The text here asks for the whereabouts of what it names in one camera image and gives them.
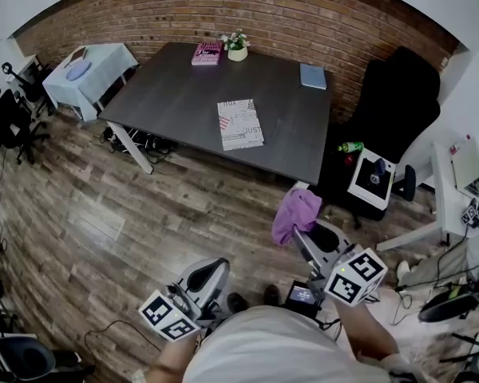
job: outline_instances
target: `white box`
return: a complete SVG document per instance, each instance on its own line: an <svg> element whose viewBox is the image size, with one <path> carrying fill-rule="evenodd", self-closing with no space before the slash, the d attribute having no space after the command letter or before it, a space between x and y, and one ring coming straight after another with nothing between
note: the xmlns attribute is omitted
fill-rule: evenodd
<svg viewBox="0 0 479 383"><path fill-rule="evenodd" d="M396 170L396 165L389 162L387 159L385 161L386 175L385 179L382 178L380 184L383 185L383 188L379 189L379 194L374 194L371 190L378 190L375 185L370 184L366 185L366 173L370 171L370 166L380 159L376 153L370 151L369 149L363 149L358 157L357 167L354 170L353 177L351 178L350 186L348 187L348 192L352 195L357 196L359 199L366 201L369 204L372 204L380 210L385 210L389 204L390 191L392 190L392 183L394 182L394 173Z"/></svg>
<svg viewBox="0 0 479 383"><path fill-rule="evenodd" d="M383 261L367 248L334 267L325 292L348 306L355 306L378 287L387 271Z"/></svg>
<svg viewBox="0 0 479 383"><path fill-rule="evenodd" d="M159 290L152 293L138 312L151 329L171 342L200 330L200 326L183 314Z"/></svg>

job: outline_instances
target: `potted plant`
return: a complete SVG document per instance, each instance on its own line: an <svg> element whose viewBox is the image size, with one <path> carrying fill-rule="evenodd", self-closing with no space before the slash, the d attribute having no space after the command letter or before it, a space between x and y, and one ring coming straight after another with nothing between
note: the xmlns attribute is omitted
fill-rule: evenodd
<svg viewBox="0 0 479 383"><path fill-rule="evenodd" d="M248 55L247 47L250 42L247 41L247 36L241 31L241 29L237 29L229 37L225 34L222 35L221 39L225 43L224 49L228 52L229 60L242 61Z"/></svg>

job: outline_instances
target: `blue plate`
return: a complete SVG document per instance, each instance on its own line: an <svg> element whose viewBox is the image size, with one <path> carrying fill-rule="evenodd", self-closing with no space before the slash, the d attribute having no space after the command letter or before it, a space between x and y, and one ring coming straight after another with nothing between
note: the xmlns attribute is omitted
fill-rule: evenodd
<svg viewBox="0 0 479 383"><path fill-rule="evenodd" d="M68 73L65 75L65 79L67 81L74 81L78 79L87 72L87 69L89 69L91 65L92 62L87 60L78 62L76 65L73 65L73 68L68 71Z"/></svg>

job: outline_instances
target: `person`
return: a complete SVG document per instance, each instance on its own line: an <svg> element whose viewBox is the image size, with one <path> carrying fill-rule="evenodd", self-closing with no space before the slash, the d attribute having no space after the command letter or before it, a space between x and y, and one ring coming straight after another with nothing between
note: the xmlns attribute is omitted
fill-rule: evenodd
<svg viewBox="0 0 479 383"><path fill-rule="evenodd" d="M356 360L324 334L315 321L269 302L248 309L238 294L228 297L236 312L200 349L196 335L168 342L146 374L147 383L422 383L387 330L364 304L335 301Z"/></svg>
<svg viewBox="0 0 479 383"><path fill-rule="evenodd" d="M441 254L423 259L417 266L401 261L396 270L400 290L440 282L454 281L466 274L473 281L479 279L479 235L452 246Z"/></svg>

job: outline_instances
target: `dark gray table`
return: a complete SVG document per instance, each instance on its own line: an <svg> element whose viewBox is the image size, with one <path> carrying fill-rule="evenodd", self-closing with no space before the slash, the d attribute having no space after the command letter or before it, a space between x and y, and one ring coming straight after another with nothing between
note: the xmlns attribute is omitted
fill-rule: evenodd
<svg viewBox="0 0 479 383"><path fill-rule="evenodd" d="M99 116L109 122L141 167L152 171L133 142L127 143L121 125L316 184L327 137L330 73L329 88L323 91L300 85L295 61L249 53L244 61L233 62L224 53L216 66L192 66L195 49L195 44L165 45ZM250 98L264 146L225 152L216 104Z"/></svg>

